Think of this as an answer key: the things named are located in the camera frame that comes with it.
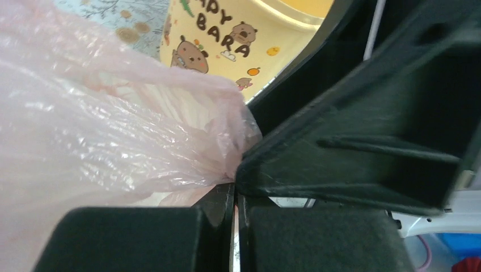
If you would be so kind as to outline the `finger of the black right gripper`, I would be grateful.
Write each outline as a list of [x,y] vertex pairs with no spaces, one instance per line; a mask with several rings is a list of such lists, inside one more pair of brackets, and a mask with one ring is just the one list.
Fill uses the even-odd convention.
[[372,42],[245,154],[240,193],[442,211],[480,153],[480,2],[387,1]]
[[375,6],[375,1],[333,2],[306,48],[249,103],[263,136],[362,62]]

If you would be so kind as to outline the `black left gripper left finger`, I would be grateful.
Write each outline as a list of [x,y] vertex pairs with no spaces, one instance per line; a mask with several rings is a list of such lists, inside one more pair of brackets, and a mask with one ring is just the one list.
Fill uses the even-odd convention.
[[197,235],[196,271],[230,271],[234,232],[235,185],[217,185],[194,207],[202,218]]

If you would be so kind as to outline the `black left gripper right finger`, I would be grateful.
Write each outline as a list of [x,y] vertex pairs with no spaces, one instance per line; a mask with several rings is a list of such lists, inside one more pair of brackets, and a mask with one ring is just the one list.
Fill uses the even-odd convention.
[[239,214],[239,260],[240,271],[256,271],[253,268],[255,257],[253,256],[254,242],[251,232],[251,212],[256,207],[278,207],[268,197],[249,197],[238,194],[237,207]]

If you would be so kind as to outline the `yellow trash bin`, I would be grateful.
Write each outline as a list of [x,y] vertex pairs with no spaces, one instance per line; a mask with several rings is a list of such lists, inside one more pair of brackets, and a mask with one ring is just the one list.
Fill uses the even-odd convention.
[[160,61],[262,91],[312,40],[331,1],[171,1]]

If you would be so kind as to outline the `pink plastic trash bag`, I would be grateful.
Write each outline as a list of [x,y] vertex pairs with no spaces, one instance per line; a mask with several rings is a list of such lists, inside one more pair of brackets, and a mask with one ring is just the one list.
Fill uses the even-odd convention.
[[260,139],[232,81],[49,1],[1,2],[2,271],[31,271],[74,208],[231,182]]

